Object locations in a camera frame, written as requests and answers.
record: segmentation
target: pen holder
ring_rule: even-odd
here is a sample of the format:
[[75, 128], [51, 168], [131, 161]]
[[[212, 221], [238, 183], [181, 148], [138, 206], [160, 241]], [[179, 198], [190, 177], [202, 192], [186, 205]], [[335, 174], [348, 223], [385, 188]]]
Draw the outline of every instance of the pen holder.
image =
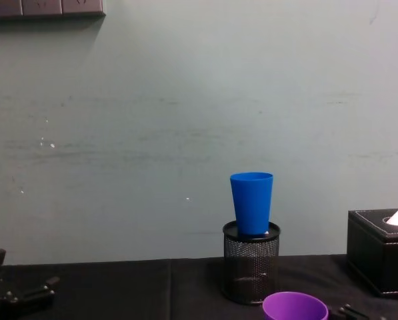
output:
[[277, 258], [280, 228], [269, 223], [265, 235], [246, 236], [237, 230], [235, 221], [226, 224], [224, 232], [224, 295], [237, 303], [262, 303], [278, 290]]
[[398, 298], [398, 226], [386, 221], [397, 209], [349, 211], [347, 262], [381, 297]]

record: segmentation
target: black tablecloth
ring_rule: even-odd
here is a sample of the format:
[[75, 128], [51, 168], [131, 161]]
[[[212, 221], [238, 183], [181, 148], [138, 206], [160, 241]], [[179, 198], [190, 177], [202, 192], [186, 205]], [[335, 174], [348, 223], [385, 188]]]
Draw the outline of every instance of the black tablecloth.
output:
[[[26, 320], [262, 319], [259, 306], [222, 296], [221, 266], [220, 258], [8, 266], [5, 277], [22, 287], [61, 278], [53, 308]], [[398, 300], [375, 297], [349, 275], [344, 255], [281, 257], [279, 274], [283, 291], [308, 293], [334, 307], [350, 303], [370, 316], [398, 320]]]

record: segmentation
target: blue plastic cup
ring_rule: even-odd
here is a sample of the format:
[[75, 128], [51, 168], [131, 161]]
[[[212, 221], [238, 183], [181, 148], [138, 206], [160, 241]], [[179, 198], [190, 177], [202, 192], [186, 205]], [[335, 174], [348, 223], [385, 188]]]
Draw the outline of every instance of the blue plastic cup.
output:
[[263, 235], [270, 221], [273, 175], [236, 173], [230, 177], [237, 228], [244, 235]]

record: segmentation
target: wall-mounted box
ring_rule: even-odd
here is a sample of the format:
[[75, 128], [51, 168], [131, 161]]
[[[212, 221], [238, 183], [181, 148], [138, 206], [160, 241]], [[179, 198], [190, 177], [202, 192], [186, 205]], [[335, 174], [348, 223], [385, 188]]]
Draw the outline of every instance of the wall-mounted box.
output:
[[0, 18], [20, 17], [22, 14], [21, 0], [0, 0]]
[[61, 0], [22, 0], [25, 16], [62, 15]]
[[64, 15], [103, 15], [103, 0], [62, 0]]

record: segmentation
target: black clamp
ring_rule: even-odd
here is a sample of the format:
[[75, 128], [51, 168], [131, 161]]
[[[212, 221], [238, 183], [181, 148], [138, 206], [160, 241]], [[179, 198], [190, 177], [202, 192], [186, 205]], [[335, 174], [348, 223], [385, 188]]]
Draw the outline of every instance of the black clamp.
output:
[[368, 315], [346, 304], [339, 309], [329, 307], [330, 320], [388, 320], [386, 317], [369, 317]]
[[6, 251], [0, 249], [0, 319], [16, 319], [50, 306], [59, 278], [50, 278], [42, 286], [28, 291], [19, 290], [15, 284], [2, 278], [1, 266], [5, 255]]

